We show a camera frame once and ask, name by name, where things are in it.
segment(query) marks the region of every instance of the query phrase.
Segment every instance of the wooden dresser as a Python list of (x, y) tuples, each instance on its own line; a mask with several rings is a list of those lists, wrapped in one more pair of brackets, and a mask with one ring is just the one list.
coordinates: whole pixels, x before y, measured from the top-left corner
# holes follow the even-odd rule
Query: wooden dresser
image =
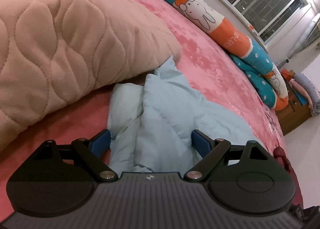
[(289, 103), (286, 108), (276, 111), (283, 135), (288, 134), (312, 117), (309, 104), (302, 106), (292, 88), (285, 80), (288, 89)]

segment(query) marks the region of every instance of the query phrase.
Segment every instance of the folded blanket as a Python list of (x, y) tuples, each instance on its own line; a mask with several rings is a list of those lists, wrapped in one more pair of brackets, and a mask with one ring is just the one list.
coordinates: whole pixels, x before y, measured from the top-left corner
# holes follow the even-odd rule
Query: folded blanket
[(320, 91), (316, 86), (306, 77), (305, 74), (296, 73), (293, 76), (294, 80), (300, 84), (308, 93), (312, 101), (312, 116), (318, 116), (320, 114)]
[(291, 79), (289, 81), (289, 84), (291, 85), (291, 87), (294, 87), (304, 98), (308, 100), (309, 108), (313, 109), (313, 102), (308, 92), (300, 84), (298, 84), (297, 81), (294, 79)]
[(90, 91), (179, 60), (180, 49), (133, 0), (0, 0), (0, 150)]
[(194, 129), (235, 145), (248, 140), (263, 145), (244, 119), (191, 88), (172, 58), (147, 75), (144, 87), (116, 85), (108, 129), (113, 138), (109, 166), (119, 175), (179, 171), (183, 176), (201, 159), (191, 146)]

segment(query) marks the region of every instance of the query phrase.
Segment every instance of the blue clamp pad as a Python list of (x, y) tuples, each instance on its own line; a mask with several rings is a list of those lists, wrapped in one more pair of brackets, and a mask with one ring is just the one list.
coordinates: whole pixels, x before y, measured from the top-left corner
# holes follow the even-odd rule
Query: blue clamp pad
[(199, 130), (194, 130), (191, 133), (191, 145), (196, 149), (202, 158), (204, 158), (213, 148), (214, 141)]
[(110, 147), (110, 143), (111, 133), (108, 129), (105, 129), (90, 139), (89, 149), (97, 158), (100, 158)]

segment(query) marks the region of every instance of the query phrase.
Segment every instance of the logo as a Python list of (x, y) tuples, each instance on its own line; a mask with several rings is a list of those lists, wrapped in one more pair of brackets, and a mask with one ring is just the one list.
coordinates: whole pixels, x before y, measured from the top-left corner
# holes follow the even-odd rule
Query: logo
[(153, 180), (153, 179), (155, 179), (155, 178), (156, 178), (156, 177), (153, 176), (153, 175), (147, 175), (147, 176), (146, 176), (146, 179), (147, 179), (147, 180), (150, 180), (150, 181)]

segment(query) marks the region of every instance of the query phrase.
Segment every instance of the window frame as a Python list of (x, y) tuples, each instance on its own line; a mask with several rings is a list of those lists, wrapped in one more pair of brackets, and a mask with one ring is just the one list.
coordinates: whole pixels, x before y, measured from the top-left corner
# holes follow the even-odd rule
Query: window frame
[[(238, 2), (240, 1), (240, 0), (235, 0), (234, 1), (234, 4), (231, 4), (228, 0), (221, 0), (223, 3), (225, 3), (226, 5), (227, 5), (227, 7), (232, 11), (232, 12), (234, 12), (235, 14), (236, 14), (236, 16), (247, 26), (247, 28), (251, 31), (251, 33), (256, 37), (256, 39), (257, 39), (257, 41), (260, 43), (260, 45), (265, 49), (265, 50), (267, 50), (267, 47), (269, 47), (272, 43), (273, 43), (273, 41), (275, 40), (275, 38), (277, 37), (277, 36), (279, 36), (279, 34), (281, 33), (281, 31), (286, 27), (286, 25), (291, 21), (291, 20), (293, 20), (295, 17), (298, 17), (298, 16), (301, 16), (301, 17), (303, 17), (303, 15), (307, 12), (307, 10), (305, 11), (305, 12), (300, 12), (300, 11), (303, 11), (304, 10), (304, 8), (305, 7), (308, 7), (308, 9), (310, 8), (310, 3), (309, 3), (309, 1), (308, 0), (302, 0), (303, 1), (303, 3), (304, 3), (304, 6), (302, 7), (302, 8), (300, 8), (300, 9), (297, 9), (282, 25), (281, 25), (281, 27), (280, 28), (278, 28), (278, 30), (277, 31), (275, 31), (275, 33), (270, 37), (270, 38), (268, 38), (266, 41), (263, 41), (261, 38), (260, 38), (260, 36), (259, 36), (259, 34), (257, 33), (257, 31), (254, 29), (254, 30), (252, 30), (252, 25), (251, 25), (251, 23), (239, 12), (239, 10), (237, 10), (236, 9), (236, 4), (238, 4)], [(278, 16), (279, 15), (281, 15), (283, 12), (284, 12), (284, 10), (285, 10), (285, 8), (278, 14)]]

